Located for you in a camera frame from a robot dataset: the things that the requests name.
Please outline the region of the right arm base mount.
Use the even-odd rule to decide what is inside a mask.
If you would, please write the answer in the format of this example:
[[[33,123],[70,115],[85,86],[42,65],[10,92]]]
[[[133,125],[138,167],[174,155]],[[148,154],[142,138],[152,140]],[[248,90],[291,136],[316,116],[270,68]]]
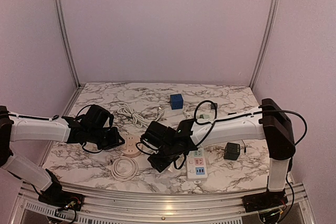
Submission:
[[[261,211],[288,203],[286,195],[267,192],[246,195],[242,201],[246,212]]]

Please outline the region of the dark grey USB charger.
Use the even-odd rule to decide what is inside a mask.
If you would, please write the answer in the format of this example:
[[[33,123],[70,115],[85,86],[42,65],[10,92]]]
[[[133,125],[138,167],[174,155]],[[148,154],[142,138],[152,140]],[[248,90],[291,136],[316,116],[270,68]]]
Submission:
[[[217,110],[217,108],[218,108],[218,104],[215,103],[215,102],[212,102],[211,103],[211,110]]]

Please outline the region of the light green USB adapter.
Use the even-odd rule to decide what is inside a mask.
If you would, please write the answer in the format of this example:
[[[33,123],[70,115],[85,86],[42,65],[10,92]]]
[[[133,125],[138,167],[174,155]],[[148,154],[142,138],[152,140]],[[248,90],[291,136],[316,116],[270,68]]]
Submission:
[[[201,114],[200,119],[210,119],[210,116],[208,114]]]

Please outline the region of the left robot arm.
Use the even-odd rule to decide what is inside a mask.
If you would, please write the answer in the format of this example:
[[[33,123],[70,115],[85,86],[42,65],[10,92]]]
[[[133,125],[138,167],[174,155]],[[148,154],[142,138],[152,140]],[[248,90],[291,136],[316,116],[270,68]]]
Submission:
[[[9,112],[1,107],[1,169],[29,182],[54,205],[66,202],[66,193],[56,176],[32,161],[19,156],[10,144],[19,141],[53,141],[66,144],[94,144],[98,152],[123,145],[125,140],[113,126],[114,116],[98,105],[85,107],[75,117],[41,118]]]

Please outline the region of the blue cube socket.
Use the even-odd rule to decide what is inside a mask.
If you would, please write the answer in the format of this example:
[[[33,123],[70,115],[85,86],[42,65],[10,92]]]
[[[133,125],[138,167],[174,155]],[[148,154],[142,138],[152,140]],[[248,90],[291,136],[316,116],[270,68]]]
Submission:
[[[178,110],[178,109],[182,109],[183,108],[183,97],[182,95],[179,94],[171,94],[170,95],[170,106],[172,110]]]

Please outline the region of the dark green cube socket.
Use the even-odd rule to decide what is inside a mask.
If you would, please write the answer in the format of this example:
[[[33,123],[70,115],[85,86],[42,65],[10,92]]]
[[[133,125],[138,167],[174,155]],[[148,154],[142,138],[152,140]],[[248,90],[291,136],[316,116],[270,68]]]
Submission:
[[[224,149],[224,159],[236,161],[240,156],[240,145],[237,143],[227,143]]]

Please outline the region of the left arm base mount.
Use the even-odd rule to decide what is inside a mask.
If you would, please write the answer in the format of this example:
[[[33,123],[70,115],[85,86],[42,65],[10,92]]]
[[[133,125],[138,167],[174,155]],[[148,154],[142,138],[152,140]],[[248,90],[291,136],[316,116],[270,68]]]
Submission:
[[[80,211],[84,200],[84,195],[72,193],[68,191],[61,191],[56,195],[49,195],[42,193],[38,196],[38,200],[45,204],[58,207],[58,211],[72,209]]]

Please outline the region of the aluminium frame post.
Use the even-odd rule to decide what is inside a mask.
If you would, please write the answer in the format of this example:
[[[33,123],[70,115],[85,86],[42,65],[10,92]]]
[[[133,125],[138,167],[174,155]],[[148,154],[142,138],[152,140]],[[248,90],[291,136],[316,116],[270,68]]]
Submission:
[[[60,28],[60,34],[61,34],[61,40],[62,44],[65,50],[65,55],[66,55],[66,60],[69,66],[70,70],[70,75],[72,78],[72,81],[74,83],[74,87],[76,89],[79,89],[81,87],[79,77],[76,71],[75,67],[75,62],[72,56],[72,51],[71,51],[71,46],[70,46],[70,41],[67,33],[67,28],[66,28],[66,22],[65,22],[65,17],[64,17],[64,11],[62,8],[62,2],[61,0],[54,0],[55,1],[55,7],[56,7],[56,15],[58,19],[58,25]]]
[[[273,29],[273,26],[275,24],[275,19],[277,15],[277,10],[279,6],[279,0],[270,0],[270,6],[269,6],[269,11],[267,15],[267,20],[266,20],[266,25],[265,25],[265,30],[264,34],[261,40],[261,45],[259,48],[257,60],[253,69],[253,73],[249,82],[249,87],[253,90],[254,87],[256,86],[258,77],[260,75],[262,65],[266,56],[271,32]]]

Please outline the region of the white long power strip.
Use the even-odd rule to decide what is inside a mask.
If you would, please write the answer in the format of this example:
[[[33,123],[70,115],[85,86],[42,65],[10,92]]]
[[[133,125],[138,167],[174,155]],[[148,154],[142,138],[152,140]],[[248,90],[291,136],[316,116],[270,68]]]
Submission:
[[[186,177],[190,182],[199,184],[208,179],[205,152],[203,148],[189,152],[186,159]]]

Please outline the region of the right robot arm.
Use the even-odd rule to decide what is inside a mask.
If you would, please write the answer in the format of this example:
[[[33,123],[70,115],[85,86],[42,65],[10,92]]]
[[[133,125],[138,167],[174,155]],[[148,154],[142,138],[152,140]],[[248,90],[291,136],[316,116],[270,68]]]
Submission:
[[[296,152],[292,122],[287,112],[272,99],[242,113],[202,119],[194,115],[182,120],[176,129],[152,121],[140,137],[142,144],[154,147],[148,161],[152,168],[163,172],[180,157],[186,166],[187,179],[200,182],[208,178],[203,149],[206,145],[232,143],[239,140],[266,140],[270,158],[267,190],[260,203],[271,207],[284,190],[290,160]]]

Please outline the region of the right aluminium frame post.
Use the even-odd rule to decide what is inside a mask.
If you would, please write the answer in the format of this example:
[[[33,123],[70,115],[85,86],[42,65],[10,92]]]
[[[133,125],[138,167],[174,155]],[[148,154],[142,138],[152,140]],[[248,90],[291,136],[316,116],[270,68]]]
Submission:
[[[266,20],[266,25],[265,25],[265,30],[264,34],[261,40],[261,45],[259,48],[257,60],[253,69],[253,73],[249,82],[249,87],[253,90],[254,87],[256,86],[258,77],[260,75],[262,65],[266,56],[271,32],[273,29],[273,26],[275,24],[275,19],[277,15],[277,10],[279,6],[279,0],[270,0],[270,6],[269,6],[269,11],[267,15],[267,20]]]

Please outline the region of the pink round power strip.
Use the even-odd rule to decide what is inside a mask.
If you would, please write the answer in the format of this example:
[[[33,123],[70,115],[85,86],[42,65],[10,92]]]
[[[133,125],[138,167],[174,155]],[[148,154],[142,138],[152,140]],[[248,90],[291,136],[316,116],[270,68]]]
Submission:
[[[141,152],[137,149],[136,143],[140,141],[140,138],[135,135],[127,135],[125,138],[125,146],[122,150],[124,156],[129,158],[135,158],[141,154]]]

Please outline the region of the left aluminium frame post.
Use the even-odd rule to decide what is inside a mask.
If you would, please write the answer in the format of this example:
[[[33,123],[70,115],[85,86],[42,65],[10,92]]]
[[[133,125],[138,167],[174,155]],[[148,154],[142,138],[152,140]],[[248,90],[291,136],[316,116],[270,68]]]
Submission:
[[[72,51],[71,51],[71,46],[70,46],[70,41],[67,33],[67,28],[66,28],[66,22],[65,22],[65,17],[64,17],[64,11],[62,8],[62,2],[61,0],[54,0],[55,1],[55,7],[56,7],[56,15],[58,19],[58,25],[60,28],[60,34],[61,34],[61,40],[62,44],[65,50],[65,55],[66,55],[66,60],[69,66],[70,70],[70,75],[72,78],[72,81],[74,83],[74,87],[76,89],[79,89],[81,87],[79,77],[76,71],[75,67],[75,62],[72,56]]]

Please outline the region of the front aluminium rail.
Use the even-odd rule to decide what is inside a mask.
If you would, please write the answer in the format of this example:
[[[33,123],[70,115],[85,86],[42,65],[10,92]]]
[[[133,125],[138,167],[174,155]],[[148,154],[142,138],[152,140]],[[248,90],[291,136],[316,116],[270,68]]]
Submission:
[[[292,185],[295,204],[281,223],[317,223],[303,183]],[[250,223],[260,223],[258,212],[247,213],[243,196],[261,193],[265,188],[204,194],[156,194],[98,189],[63,183],[72,193],[83,194],[81,211],[75,223],[225,223],[226,219],[251,216]],[[30,184],[23,182],[9,223],[23,223],[28,210],[53,216],[56,207],[37,201]]]

